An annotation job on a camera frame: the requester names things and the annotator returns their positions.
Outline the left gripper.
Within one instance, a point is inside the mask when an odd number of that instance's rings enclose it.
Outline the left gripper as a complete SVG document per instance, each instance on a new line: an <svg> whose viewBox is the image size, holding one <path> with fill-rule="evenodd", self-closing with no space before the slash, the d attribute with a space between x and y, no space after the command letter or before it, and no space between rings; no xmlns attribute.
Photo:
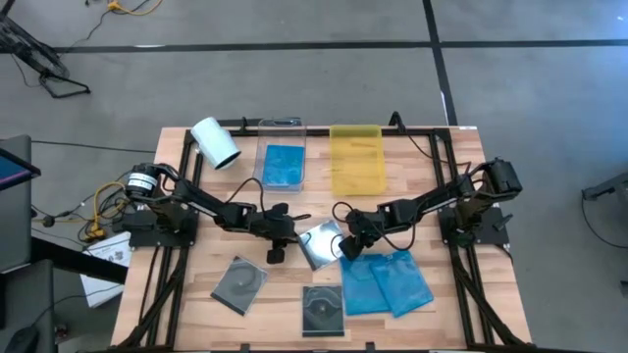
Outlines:
<svg viewBox="0 0 628 353"><path fill-rule="evenodd" d="M288 204L279 203L267 211L256 211L251 216L250 232L273 242L274 247L296 241L299 233L295 221L288 216Z"/></svg>

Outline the clear black CD jewel case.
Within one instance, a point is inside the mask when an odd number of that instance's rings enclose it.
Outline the clear black CD jewel case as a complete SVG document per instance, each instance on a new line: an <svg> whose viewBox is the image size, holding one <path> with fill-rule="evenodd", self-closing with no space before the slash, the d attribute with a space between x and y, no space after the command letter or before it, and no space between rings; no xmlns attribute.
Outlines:
<svg viewBox="0 0 628 353"><path fill-rule="evenodd" d="M344 336L340 285L311 285L302 288L302 336Z"/></svg>
<svg viewBox="0 0 628 353"><path fill-rule="evenodd" d="M339 248L343 233L335 220L319 224L298 237L299 247L313 272L317 272L342 257Z"/></svg>
<svg viewBox="0 0 628 353"><path fill-rule="evenodd" d="M245 316L268 278L268 273L250 261L235 256L210 297Z"/></svg>

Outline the blue plastic disc case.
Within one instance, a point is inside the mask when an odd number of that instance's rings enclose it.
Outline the blue plastic disc case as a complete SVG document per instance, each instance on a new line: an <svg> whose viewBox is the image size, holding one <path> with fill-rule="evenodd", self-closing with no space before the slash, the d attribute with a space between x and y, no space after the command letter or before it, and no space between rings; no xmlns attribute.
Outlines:
<svg viewBox="0 0 628 353"><path fill-rule="evenodd" d="M433 292L409 251L385 255L374 260L369 268L394 318L434 300Z"/></svg>
<svg viewBox="0 0 628 353"><path fill-rule="evenodd" d="M268 145L262 182L272 188L296 188L302 182L305 148L297 145Z"/></svg>
<svg viewBox="0 0 628 353"><path fill-rule="evenodd" d="M340 258L344 309L349 316L384 313L390 310L370 266L381 254L363 254L353 261Z"/></svg>

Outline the yellow plastic bin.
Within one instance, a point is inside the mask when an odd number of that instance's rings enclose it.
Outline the yellow plastic bin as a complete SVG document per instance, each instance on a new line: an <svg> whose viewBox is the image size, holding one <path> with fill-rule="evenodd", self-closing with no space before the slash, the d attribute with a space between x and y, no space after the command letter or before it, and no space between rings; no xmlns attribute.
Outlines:
<svg viewBox="0 0 628 353"><path fill-rule="evenodd" d="M331 126L330 148L335 195L378 195L386 190L384 140L380 126Z"/></svg>

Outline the clear plastic bin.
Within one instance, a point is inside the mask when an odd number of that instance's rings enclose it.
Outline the clear plastic bin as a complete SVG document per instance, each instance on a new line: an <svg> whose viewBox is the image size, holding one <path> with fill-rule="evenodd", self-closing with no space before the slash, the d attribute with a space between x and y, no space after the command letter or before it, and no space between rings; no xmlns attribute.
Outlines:
<svg viewBox="0 0 628 353"><path fill-rule="evenodd" d="M305 156L303 178L296 188L272 188L263 184L262 173L266 149L268 145L297 145L305 148L306 155L306 126L301 118L264 119L258 125L258 142L253 176L257 178L266 192L299 193L305 177Z"/></svg>

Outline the white cardboard box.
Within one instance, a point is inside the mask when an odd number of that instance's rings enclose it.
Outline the white cardboard box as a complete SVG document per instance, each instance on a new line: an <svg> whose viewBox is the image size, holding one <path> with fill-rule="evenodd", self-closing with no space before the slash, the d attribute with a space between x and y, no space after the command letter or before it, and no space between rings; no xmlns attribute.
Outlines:
<svg viewBox="0 0 628 353"><path fill-rule="evenodd" d="M131 262L131 234L128 231L119 233L111 238L89 246L85 255L95 256L108 262L128 267ZM114 297L120 295L124 286L112 281L80 275L80 280L86 295L87 306L97 308Z"/></svg>

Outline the dark metal stand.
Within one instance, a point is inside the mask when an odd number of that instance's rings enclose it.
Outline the dark metal stand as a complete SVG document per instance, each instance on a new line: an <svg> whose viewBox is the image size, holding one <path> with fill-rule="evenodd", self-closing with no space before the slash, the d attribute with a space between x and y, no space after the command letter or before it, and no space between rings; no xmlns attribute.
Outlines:
<svg viewBox="0 0 628 353"><path fill-rule="evenodd" d="M628 173L614 176L582 190L582 196L586 201L595 201L605 194L615 194L620 202L628 204Z"/></svg>

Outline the dark desk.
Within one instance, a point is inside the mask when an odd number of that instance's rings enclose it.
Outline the dark desk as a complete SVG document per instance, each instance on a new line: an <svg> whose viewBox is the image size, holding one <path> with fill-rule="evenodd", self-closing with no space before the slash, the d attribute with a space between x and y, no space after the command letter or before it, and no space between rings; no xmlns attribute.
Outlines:
<svg viewBox="0 0 628 353"><path fill-rule="evenodd" d="M34 326L39 333L35 353L56 351L54 307L61 304L53 293L53 269L79 273L123 284L128 268L85 255L36 237L31 238L27 264L0 273L0 353L13 334ZM69 300L86 298L84 292L71 294Z"/></svg>

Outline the blue-screen monitor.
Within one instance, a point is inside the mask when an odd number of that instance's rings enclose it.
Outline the blue-screen monitor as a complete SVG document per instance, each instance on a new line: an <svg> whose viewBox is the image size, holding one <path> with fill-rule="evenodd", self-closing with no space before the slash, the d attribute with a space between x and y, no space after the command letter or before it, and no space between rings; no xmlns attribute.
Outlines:
<svg viewBox="0 0 628 353"><path fill-rule="evenodd" d="M0 148L0 191L41 175L39 168Z"/></svg>

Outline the black computer mouse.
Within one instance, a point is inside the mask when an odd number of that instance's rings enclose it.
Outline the black computer mouse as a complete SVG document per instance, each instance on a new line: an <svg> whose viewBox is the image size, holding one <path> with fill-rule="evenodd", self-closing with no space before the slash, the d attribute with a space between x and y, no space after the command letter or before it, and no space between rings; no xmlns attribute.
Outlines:
<svg viewBox="0 0 628 353"><path fill-rule="evenodd" d="M35 353L38 338L39 333L36 327L21 328L10 338L4 353Z"/></svg>

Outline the black aluminium table frame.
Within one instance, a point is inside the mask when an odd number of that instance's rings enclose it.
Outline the black aluminium table frame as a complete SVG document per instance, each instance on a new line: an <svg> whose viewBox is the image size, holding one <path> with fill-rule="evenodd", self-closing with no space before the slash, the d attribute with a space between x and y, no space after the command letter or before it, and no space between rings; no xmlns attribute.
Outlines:
<svg viewBox="0 0 628 353"><path fill-rule="evenodd" d="M271 193L267 204L286 202L305 220L297 226L306 231L348 207L372 210L397 198L418 196L434 188L439 179L432 156L444 163L480 164L485 154L479 132L473 127L412 128L400 134L385 128L384 154L387 188L371 197L339 198L331 190L330 142L322 126L309 129L306 140L305 182L297 194ZM449 251L441 239L436 215L428 215L415 231L379 241L375 252L388 253L394 246L409 246L419 269L434 293L434 300L401 318L387 313L349 317L344 336L302 336L302 288L337 284L337 265L313 272L297 245L286 251L285 260L268 268L268 279L243 317L210 297L211 291L235 256L264 266L269 242L244 233L225 232L202 217L196 242L188 255L180 312L164 309L155 329L156 342L164 345L169 327L176 328L174 348L183 351L240 350L334 353L341 350L377 352L462 348L464 326L470 325L476 340L483 337L479 311L470 298L460 298L454 281Z"/></svg>

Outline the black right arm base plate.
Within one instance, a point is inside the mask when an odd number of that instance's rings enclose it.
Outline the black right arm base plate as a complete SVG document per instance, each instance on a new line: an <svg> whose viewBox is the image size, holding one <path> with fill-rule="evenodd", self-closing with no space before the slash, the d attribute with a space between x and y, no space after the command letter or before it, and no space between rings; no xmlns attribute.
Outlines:
<svg viewBox="0 0 628 353"><path fill-rule="evenodd" d="M443 242L467 248L473 244L505 245L509 243L506 223L512 218L505 216L499 207L491 207L469 226L462 226L456 220L455 208L438 211Z"/></svg>

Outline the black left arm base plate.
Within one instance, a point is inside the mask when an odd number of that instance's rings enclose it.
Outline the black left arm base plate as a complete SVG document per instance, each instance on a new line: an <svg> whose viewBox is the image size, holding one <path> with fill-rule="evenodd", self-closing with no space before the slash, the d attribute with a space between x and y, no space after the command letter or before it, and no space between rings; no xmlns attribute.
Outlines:
<svg viewBox="0 0 628 353"><path fill-rule="evenodd" d="M159 227L156 215L139 212L125 216L123 230L131 233L130 247L187 247L196 241L198 220L195 214L185 217L178 231Z"/></svg>

